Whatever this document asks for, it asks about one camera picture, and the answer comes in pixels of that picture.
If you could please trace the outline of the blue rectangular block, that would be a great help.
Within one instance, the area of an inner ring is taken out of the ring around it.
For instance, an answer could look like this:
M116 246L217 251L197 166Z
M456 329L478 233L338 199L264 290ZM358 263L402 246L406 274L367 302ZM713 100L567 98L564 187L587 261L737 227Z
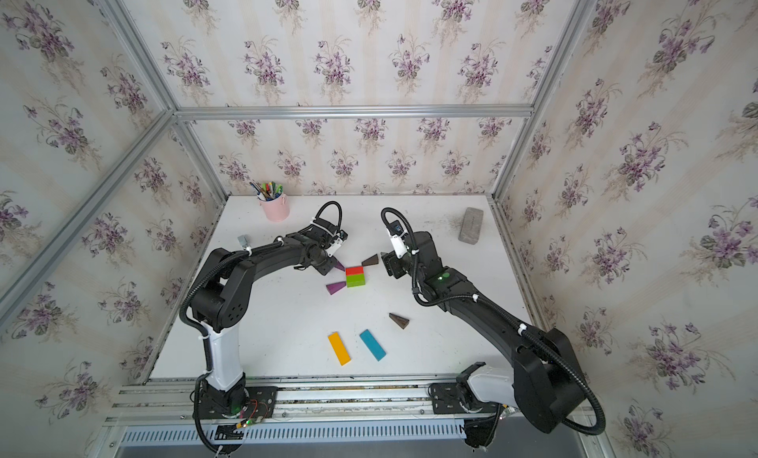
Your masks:
M375 337L372 335L371 331L364 330L359 334L359 337L361 341L363 342L363 345L369 350L369 353L372 354L372 356L377 360L381 361L386 357L386 351L383 349L382 345L380 345L379 341L375 339Z

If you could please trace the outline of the brown triangular wedge block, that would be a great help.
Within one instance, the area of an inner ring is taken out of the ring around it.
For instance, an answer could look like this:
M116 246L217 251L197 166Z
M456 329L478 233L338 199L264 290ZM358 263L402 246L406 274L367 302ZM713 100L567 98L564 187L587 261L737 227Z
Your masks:
M371 257L365 259L361 262L361 266L363 267L371 267L371 266L377 266L379 264L379 255L374 254Z

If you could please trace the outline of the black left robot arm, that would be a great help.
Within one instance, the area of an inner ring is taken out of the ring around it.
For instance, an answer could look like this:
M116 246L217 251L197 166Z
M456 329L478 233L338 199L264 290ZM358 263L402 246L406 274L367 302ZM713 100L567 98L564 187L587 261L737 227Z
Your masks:
M199 381L214 400L242 400L246 376L239 324L249 310L254 283L285 268L313 268L325 276L339 264L335 252L345 240L347 232L341 229L332 233L311 225L260 247L211 252L180 306L179 319L201 335L205 372Z

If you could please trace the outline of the yellow rectangular block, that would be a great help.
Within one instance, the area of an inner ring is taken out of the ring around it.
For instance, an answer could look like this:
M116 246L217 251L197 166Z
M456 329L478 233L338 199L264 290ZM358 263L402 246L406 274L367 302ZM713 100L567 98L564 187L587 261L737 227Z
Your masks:
M347 351L347 347L343 343L341 336L338 332L335 332L328 337L330 346L332 347L337 360L341 366L348 364L351 361L351 355Z

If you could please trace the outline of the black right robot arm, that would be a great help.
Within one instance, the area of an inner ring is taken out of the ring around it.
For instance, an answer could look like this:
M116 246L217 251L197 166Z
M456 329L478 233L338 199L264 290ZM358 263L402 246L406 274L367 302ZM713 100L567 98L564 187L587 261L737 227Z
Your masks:
M508 360L515 406L532 426L545 434L559 424L587 431L569 419L588 399L589 387L563 333L534 327L487 298L467 276L442 262L430 233L395 234L390 240L393 250L381 255L389 276L407 274L418 304L461 319Z

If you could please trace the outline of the green cube block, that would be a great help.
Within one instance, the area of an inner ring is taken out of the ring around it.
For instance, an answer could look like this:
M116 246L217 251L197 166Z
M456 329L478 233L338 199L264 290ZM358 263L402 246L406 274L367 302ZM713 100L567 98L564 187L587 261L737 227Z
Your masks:
M347 288L355 288L366 284L365 274L350 274L345 277Z

